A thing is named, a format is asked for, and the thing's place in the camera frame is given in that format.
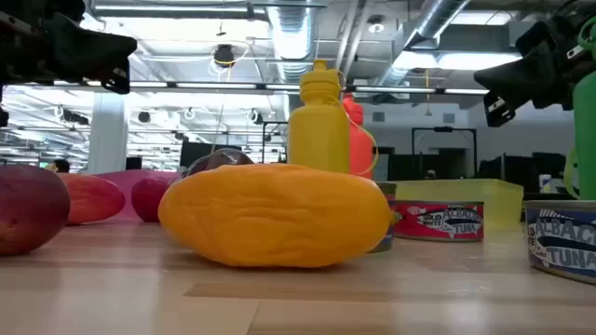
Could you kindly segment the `black computer monitor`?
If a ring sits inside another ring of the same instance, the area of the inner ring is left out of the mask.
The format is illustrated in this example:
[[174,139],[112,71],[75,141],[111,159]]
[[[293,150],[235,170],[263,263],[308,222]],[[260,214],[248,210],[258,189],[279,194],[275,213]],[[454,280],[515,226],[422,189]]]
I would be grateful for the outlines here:
[[207,156],[216,150],[227,148],[240,150],[238,146],[186,141],[182,144],[180,166],[189,168],[199,158]]

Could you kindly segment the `black ceiling-hung device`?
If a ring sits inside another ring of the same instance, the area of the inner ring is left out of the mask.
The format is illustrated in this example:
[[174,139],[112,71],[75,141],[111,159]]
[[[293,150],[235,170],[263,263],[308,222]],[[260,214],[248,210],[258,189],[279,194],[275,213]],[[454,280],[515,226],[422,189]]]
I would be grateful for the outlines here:
[[217,46],[213,54],[213,62],[220,68],[233,67],[236,62],[233,46],[229,44]]

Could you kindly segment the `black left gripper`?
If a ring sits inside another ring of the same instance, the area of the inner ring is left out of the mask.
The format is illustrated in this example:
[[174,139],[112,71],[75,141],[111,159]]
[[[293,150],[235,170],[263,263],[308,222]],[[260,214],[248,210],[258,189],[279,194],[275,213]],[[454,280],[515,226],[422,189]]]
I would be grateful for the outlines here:
[[[45,29],[46,14],[46,7],[0,7],[0,86],[45,84],[58,76],[73,83],[99,81],[109,91],[129,94],[134,38],[83,29],[61,13],[46,20]],[[49,58],[57,74],[47,67]]]

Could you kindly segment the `dark maroon round fruit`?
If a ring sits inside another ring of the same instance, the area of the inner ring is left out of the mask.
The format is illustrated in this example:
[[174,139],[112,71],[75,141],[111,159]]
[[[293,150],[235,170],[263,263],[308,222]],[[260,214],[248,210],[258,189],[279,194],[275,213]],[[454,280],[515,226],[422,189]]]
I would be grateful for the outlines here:
[[184,179],[199,172],[212,170],[224,165],[249,164],[253,164],[253,161],[242,151],[232,148],[223,148],[197,159],[181,174],[181,178]]

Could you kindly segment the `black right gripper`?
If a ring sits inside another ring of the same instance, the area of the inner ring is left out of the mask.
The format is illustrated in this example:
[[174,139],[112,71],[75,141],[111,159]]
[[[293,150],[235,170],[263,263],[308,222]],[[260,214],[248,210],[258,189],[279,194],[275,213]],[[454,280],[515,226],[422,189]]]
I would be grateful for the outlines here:
[[474,73],[474,80],[488,89],[483,105],[489,127],[503,126],[528,101],[536,109],[553,104],[573,109],[573,88],[596,70],[591,55],[577,41],[582,26],[592,18],[596,1],[566,0],[517,39],[521,59]]

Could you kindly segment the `small red apple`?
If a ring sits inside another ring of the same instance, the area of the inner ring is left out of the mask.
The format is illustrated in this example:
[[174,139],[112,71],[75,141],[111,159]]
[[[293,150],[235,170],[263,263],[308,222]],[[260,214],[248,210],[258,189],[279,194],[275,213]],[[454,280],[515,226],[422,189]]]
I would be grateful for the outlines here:
[[158,209],[162,197],[179,175],[150,176],[137,181],[131,189],[131,205],[144,222],[158,223]]

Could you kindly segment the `yellow squeeze bottle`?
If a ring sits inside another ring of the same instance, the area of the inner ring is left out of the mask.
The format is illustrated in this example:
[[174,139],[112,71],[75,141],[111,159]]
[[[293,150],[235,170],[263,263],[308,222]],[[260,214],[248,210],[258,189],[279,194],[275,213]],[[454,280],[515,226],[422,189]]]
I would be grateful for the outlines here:
[[[304,105],[294,109],[288,120],[290,164],[350,173],[350,118],[343,105],[342,77],[325,60],[315,60],[312,70],[302,75],[299,93]],[[377,143],[364,126],[362,129],[373,142],[369,167],[373,171],[378,162]]]

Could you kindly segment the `red-label tuna can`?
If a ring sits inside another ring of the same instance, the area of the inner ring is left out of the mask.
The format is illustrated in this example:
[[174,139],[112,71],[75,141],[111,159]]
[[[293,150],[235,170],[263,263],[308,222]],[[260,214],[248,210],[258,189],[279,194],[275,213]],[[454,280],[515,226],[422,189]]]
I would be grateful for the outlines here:
[[395,211],[395,237],[448,242],[484,238],[482,202],[400,200]]

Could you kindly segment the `orange squeeze bottle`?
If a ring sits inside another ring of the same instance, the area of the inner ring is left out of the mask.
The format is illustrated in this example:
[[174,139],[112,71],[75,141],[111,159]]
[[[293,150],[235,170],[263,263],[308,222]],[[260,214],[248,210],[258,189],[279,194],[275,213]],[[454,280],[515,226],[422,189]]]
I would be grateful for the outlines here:
[[373,178],[373,172],[369,170],[369,167],[373,163],[373,142],[362,129],[364,124],[364,109],[355,102],[351,93],[344,95],[343,105],[350,118],[350,173],[371,180]]

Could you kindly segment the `small dark red fruit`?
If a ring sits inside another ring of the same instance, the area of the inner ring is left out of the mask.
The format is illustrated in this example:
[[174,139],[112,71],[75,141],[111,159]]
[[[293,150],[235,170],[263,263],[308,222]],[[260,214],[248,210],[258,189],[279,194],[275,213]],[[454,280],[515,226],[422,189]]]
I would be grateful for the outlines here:
[[29,165],[0,166],[0,256],[30,253],[60,232],[70,196],[59,176]]

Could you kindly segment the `silver ventilation duct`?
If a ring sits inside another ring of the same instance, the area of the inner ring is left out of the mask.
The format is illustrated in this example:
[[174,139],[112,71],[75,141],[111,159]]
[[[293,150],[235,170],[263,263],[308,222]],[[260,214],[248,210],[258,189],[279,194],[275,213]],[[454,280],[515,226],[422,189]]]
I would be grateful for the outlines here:
[[425,0],[419,15],[402,23],[392,43],[393,61],[387,66],[375,84],[381,87],[396,87],[407,73],[416,68],[406,64],[413,56],[412,48],[436,49],[440,35],[453,22],[471,0]]
[[271,38],[280,80],[297,83],[310,65],[306,60],[312,54],[316,27],[315,8],[311,0],[275,0],[266,8],[271,24]]

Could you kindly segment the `orange yellow mango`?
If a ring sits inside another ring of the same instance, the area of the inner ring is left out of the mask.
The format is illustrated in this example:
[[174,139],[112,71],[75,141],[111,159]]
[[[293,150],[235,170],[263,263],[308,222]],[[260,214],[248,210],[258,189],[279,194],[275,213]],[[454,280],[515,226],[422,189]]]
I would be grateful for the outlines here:
[[319,268],[374,249],[394,214],[368,179],[289,164],[221,166],[174,182],[158,218],[178,243],[233,267]]

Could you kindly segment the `blue-label tuna can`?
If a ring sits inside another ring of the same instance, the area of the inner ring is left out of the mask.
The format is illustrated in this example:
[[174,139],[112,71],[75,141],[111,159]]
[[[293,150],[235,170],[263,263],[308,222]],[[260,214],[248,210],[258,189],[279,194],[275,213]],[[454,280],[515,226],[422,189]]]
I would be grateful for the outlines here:
[[596,285],[596,201],[527,201],[525,219],[531,266]]

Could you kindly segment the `white building column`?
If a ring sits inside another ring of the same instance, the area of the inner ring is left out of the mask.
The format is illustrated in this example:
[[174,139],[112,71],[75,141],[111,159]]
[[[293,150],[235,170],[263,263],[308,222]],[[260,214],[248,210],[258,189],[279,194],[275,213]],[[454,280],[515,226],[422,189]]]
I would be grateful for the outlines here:
[[87,172],[102,174],[126,167],[129,111],[124,96],[95,93],[90,123]]

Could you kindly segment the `gold-lid tuna can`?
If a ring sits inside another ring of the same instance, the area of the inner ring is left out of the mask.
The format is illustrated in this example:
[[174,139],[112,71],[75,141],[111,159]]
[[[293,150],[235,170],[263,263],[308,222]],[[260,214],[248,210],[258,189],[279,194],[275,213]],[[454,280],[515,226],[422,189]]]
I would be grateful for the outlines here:
[[384,238],[374,249],[371,250],[371,253],[379,253],[392,249],[394,238],[394,225],[398,221],[395,211],[397,185],[394,182],[386,181],[377,182],[377,186],[381,189],[386,198],[389,209],[391,211],[391,220]]

